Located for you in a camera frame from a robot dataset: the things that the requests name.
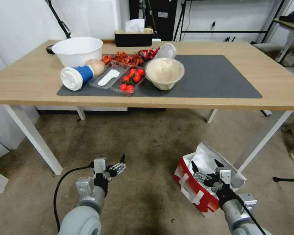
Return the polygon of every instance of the black box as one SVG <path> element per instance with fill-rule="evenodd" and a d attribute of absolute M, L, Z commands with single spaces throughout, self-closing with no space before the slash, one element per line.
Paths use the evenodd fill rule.
<path fill-rule="evenodd" d="M 153 41 L 153 32 L 151 29 L 144 29 L 142 33 L 126 33 L 118 30 L 114 34 L 117 47 L 139 47 L 151 46 Z"/>

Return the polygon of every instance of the blue paper cup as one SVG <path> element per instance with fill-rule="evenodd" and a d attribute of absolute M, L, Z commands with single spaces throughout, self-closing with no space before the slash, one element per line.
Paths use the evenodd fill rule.
<path fill-rule="evenodd" d="M 92 79 L 93 76 L 94 71 L 89 65 L 75 68 L 65 67 L 60 73 L 63 85 L 73 91 L 81 89 L 83 84 Z"/>

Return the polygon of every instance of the tissue box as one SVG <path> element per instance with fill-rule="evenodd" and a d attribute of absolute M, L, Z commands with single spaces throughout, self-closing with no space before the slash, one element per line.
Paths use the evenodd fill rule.
<path fill-rule="evenodd" d="M 137 33 L 126 33 L 123 30 L 118 30 L 115 32 L 114 37 L 117 47 L 151 46 L 153 30 L 145 28 L 144 32 Z"/>
<path fill-rule="evenodd" d="M 209 174 L 214 173 L 217 167 L 214 159 L 231 170 L 232 189 L 238 190 L 245 183 L 246 178 L 204 141 L 197 146 L 196 152 L 182 157 L 173 175 L 174 180 L 181 186 L 181 192 L 195 204 L 204 217 L 210 217 L 219 209 L 219 199 L 210 187 L 194 179 L 191 161 L 194 161 L 201 172 Z"/>

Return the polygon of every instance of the wall outlet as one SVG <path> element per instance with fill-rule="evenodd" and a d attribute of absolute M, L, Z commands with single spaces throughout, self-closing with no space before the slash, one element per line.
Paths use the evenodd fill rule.
<path fill-rule="evenodd" d="M 214 21 L 211 25 L 211 29 L 214 29 L 215 28 L 215 25 L 216 25 L 216 21 Z"/>

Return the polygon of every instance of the table top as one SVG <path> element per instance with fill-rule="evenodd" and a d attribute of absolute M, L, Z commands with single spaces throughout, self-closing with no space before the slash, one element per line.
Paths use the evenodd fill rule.
<path fill-rule="evenodd" d="M 284 25 L 286 27 L 289 27 L 289 28 L 293 28 L 294 29 L 294 23 L 286 22 L 286 21 L 281 21 L 279 19 L 273 19 L 273 21 L 276 22 L 276 23 L 279 23 L 281 25 Z"/>
<path fill-rule="evenodd" d="M 224 55 L 260 92 L 261 99 L 58 96 L 63 68 L 47 41 L 0 72 L 0 104 L 294 110 L 294 75 L 247 42 L 172 42 L 180 55 Z M 163 42 L 153 42 L 153 46 Z M 140 47 L 105 43 L 103 54 Z"/>

